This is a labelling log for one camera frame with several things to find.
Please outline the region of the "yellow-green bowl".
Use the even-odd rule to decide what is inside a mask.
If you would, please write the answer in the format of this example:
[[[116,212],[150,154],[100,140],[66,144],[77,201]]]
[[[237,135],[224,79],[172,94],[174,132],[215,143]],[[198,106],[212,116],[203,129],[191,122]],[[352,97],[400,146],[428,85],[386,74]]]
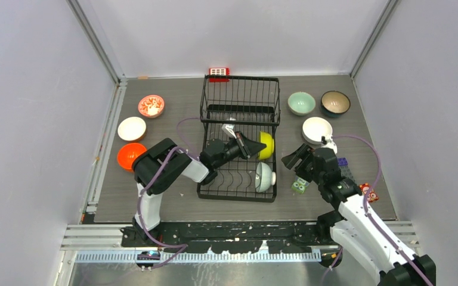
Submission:
[[[259,141],[265,145],[265,148],[258,153],[259,160],[267,160],[272,157],[275,150],[275,141],[270,133],[260,131]]]

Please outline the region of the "mint textured bowl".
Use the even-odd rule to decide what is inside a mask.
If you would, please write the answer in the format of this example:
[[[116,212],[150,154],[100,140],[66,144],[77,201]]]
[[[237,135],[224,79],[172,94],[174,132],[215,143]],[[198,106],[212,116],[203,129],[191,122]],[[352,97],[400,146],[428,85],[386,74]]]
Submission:
[[[255,172],[255,191],[262,193],[276,184],[277,175],[271,167],[264,162],[259,162]]]

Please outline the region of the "white ribbed bowl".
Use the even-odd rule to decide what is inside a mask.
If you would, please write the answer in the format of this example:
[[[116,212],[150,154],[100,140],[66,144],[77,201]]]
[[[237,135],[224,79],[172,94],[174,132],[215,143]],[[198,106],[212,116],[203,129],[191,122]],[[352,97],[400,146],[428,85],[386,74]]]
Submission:
[[[310,144],[321,145],[322,137],[332,133],[331,124],[321,117],[310,117],[302,124],[302,136]]]

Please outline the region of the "black wire dish rack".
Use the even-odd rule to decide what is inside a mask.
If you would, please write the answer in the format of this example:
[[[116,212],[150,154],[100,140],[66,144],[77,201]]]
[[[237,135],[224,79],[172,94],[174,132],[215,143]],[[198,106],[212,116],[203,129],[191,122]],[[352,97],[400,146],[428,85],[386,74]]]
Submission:
[[[272,203],[276,184],[259,191],[256,171],[276,172],[274,143],[280,124],[276,77],[206,75],[200,102],[204,127],[200,158],[211,174],[197,186],[199,198]]]

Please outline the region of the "celadon bowl with flower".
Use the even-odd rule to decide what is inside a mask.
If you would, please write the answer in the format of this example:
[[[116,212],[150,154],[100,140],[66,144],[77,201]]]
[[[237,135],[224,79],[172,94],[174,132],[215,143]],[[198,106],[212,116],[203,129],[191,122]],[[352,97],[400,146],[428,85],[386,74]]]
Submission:
[[[316,107],[316,100],[307,92],[294,92],[287,99],[289,110],[297,116],[306,116]]]

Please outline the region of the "dark blue glazed bowl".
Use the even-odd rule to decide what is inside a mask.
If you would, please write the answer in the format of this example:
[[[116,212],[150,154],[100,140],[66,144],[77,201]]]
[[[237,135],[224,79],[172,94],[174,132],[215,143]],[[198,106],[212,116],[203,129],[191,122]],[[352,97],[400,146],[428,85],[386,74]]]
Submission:
[[[321,112],[330,118],[338,118],[351,108],[350,99],[342,92],[327,91],[320,100]]]

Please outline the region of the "white bowl red floral pattern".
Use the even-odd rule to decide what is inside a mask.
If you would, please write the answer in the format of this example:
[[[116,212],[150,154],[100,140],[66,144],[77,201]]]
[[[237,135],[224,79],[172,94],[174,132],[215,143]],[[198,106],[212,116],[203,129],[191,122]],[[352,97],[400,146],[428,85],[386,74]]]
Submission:
[[[159,95],[147,95],[138,103],[138,112],[147,118],[160,116],[165,109],[165,101]]]

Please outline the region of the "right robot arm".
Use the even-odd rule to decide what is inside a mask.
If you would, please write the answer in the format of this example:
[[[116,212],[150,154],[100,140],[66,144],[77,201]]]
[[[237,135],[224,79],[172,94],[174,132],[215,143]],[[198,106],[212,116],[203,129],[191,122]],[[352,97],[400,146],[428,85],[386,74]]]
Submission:
[[[372,210],[361,188],[342,174],[335,152],[302,144],[282,158],[284,166],[333,206],[317,218],[315,231],[323,244],[339,244],[371,275],[377,285],[435,285],[437,268],[398,238]]]

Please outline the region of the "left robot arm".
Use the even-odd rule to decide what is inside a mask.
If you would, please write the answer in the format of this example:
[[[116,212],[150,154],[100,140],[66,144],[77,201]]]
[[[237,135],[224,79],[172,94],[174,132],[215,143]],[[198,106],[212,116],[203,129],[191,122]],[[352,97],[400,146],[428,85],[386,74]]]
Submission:
[[[250,159],[263,151],[267,145],[236,132],[227,142],[220,139],[209,141],[198,157],[165,138],[136,158],[132,171],[138,188],[136,239],[151,247],[158,242],[160,207],[163,193],[178,179],[185,176],[200,185],[211,183],[218,169],[237,158]]]

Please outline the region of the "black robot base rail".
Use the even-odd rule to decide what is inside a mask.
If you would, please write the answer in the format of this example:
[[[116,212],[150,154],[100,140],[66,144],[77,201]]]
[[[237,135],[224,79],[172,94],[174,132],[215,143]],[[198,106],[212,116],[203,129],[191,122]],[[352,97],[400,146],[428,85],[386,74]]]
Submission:
[[[134,225],[120,228],[123,247],[156,247],[165,253],[248,254],[267,248],[271,254],[307,253],[318,248],[333,256],[340,245],[322,236],[316,222],[162,222],[148,235]]]

